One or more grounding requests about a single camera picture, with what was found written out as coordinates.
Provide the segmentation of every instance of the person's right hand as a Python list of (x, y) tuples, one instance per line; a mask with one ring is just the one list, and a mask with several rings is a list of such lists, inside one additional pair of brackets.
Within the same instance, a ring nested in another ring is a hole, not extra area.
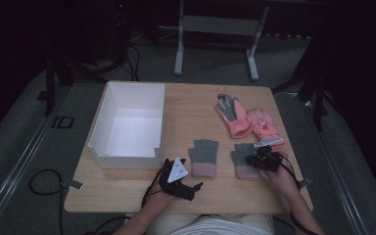
[[(290, 168), (288, 161), (286, 160), (288, 158), (288, 155), (283, 152), (279, 152), (279, 154), (284, 157), (282, 158), (282, 164)], [(276, 172), (267, 170), (265, 173), (272, 187), (285, 198), (300, 194), (299, 189), (296, 186), (295, 179), (282, 165), (277, 168)]]

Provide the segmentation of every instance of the open white box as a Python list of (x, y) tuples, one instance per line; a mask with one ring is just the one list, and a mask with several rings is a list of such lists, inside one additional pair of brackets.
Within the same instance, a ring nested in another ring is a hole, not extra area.
[(101, 168), (160, 168), (165, 85), (110, 81), (88, 147)]

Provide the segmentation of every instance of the glove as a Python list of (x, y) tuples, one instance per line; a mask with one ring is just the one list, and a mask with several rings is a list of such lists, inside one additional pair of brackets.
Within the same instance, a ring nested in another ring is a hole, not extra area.
[[(267, 110), (251, 109), (247, 116), (253, 123), (253, 133), (261, 141), (263, 139), (279, 138), (279, 132), (273, 124), (270, 113)], [(285, 144), (284, 141), (270, 145), (272, 148), (279, 148)]]
[(235, 144), (236, 151), (231, 151), (231, 159), (236, 167), (237, 177), (243, 180), (260, 180), (259, 170), (247, 163), (246, 157), (255, 155), (253, 144)]
[(252, 132), (252, 123), (247, 117), (246, 110), (236, 97), (232, 99), (229, 95), (218, 95), (218, 103), (215, 105), (215, 109), (227, 124), (231, 137), (240, 139)]
[(215, 178), (218, 142), (206, 139), (194, 140), (194, 146), (195, 148), (188, 149), (192, 175), (194, 177)]

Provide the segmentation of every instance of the pink glove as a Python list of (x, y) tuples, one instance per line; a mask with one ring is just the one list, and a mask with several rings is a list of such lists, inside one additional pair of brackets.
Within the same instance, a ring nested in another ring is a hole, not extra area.
[[(247, 111), (249, 119), (253, 123), (253, 132), (258, 137), (258, 140), (279, 138), (279, 132), (273, 124), (270, 113), (267, 110), (251, 109)], [(282, 147), (284, 141), (272, 144), (272, 148)]]
[(218, 103), (215, 105), (215, 109), (227, 124), (231, 137), (234, 139), (246, 137), (253, 131), (252, 122), (236, 97), (232, 99), (229, 95), (218, 95)]

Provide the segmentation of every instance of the wooden table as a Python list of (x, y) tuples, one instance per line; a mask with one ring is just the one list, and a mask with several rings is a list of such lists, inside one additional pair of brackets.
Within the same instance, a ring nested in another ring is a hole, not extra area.
[[(236, 176), (230, 152), (235, 143), (256, 143), (252, 133), (243, 139), (232, 139), (214, 105), (217, 94), (238, 97), (246, 109), (260, 108), (270, 111), (273, 121), (285, 139), (280, 149), (289, 155), (298, 179), (302, 179), (292, 146), (277, 110), (270, 89), (256, 86), (229, 86), (167, 83), (165, 85), (164, 156), (174, 160), (186, 159), (185, 167), (191, 172), (188, 148), (196, 139), (219, 142), (215, 179), (186, 176), (182, 182), (194, 186), (204, 182), (193, 201), (175, 200), (169, 213), (285, 213), (287, 204), (265, 180), (246, 181)], [(87, 142), (94, 128), (90, 128)], [(84, 184), (82, 190), (70, 189), (65, 201), (69, 212), (138, 212), (142, 197), (151, 184), (156, 170), (101, 169), (90, 149), (84, 145), (73, 179)], [(302, 189), (307, 203), (312, 203), (307, 189)]]

